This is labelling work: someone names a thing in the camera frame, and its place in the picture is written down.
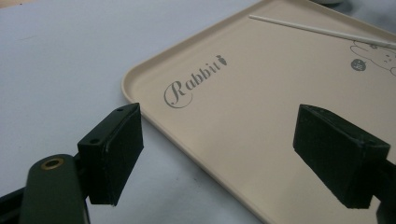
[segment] rabbit illustration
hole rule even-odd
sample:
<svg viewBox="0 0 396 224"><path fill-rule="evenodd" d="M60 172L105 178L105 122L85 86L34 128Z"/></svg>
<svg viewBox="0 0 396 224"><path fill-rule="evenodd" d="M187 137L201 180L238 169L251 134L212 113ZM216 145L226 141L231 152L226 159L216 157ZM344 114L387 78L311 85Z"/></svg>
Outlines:
<svg viewBox="0 0 396 224"><path fill-rule="evenodd" d="M361 42L354 41L354 45L350 49L361 56L362 58L368 59L375 65L389 70L394 76L396 76L396 53L376 45L364 44Z"/></svg>

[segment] black metal bracket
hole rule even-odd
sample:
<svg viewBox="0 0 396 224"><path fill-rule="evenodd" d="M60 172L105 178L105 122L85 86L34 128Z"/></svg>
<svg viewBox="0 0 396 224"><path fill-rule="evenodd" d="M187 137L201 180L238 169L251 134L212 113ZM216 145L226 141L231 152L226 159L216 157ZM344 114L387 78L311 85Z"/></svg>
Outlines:
<svg viewBox="0 0 396 224"><path fill-rule="evenodd" d="M26 187L0 198L0 224L90 223L85 199L117 205L142 149L139 104L114 110L78 142L75 157L34 164Z"/></svg>
<svg viewBox="0 0 396 224"><path fill-rule="evenodd" d="M368 208L375 196L381 201L378 223L396 223L389 144L329 110L300 105L293 146L345 207Z"/></svg>

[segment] white table surface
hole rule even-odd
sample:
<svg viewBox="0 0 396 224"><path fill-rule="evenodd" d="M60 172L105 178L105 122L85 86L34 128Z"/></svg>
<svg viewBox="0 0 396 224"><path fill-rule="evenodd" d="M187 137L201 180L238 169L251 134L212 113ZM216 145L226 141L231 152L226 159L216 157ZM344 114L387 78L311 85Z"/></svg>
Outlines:
<svg viewBox="0 0 396 224"><path fill-rule="evenodd" d="M29 168L77 142L128 104L133 66L258 0L36 0L0 9L0 196ZM332 6L396 33L394 0ZM117 207L89 205L100 223L261 223L146 120L145 148Z"/></svg>

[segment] tray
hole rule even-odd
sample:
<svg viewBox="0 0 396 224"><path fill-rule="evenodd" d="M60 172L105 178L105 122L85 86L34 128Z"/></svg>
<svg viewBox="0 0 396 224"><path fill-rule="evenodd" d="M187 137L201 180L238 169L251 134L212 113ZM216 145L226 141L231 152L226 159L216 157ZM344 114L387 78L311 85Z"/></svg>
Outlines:
<svg viewBox="0 0 396 224"><path fill-rule="evenodd" d="M248 15L396 40L309 1L262 1L132 68L125 97L263 221L376 223L376 198L370 209L346 209L292 140L299 104L308 104L396 146L394 50Z"/></svg>

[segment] wooden skewer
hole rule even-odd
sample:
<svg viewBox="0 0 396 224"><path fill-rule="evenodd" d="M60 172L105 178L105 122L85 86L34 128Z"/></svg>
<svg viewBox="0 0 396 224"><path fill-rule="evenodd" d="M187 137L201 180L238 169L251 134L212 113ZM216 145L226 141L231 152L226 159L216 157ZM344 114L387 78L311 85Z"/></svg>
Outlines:
<svg viewBox="0 0 396 224"><path fill-rule="evenodd" d="M287 21L278 21L278 20L268 19L268 18L264 18L264 17L254 16L254 15L249 15L248 17L253 20L271 22L273 24L289 26L291 28L314 32L314 33L318 33L318 34L322 34L322 35L331 35L331 36L344 38L344 39L348 39L348 40L356 40L356 41L363 42L366 44L373 44L373 45L381 46L384 48L396 49L396 43L394 43L394 42L381 41L381 40L367 38L367 37L358 36L358 35L349 35L349 34L339 33L339 32L335 32L335 31L331 31L331 30L320 29L317 27L306 26L306 25L301 25L301 24L287 22Z"/></svg>

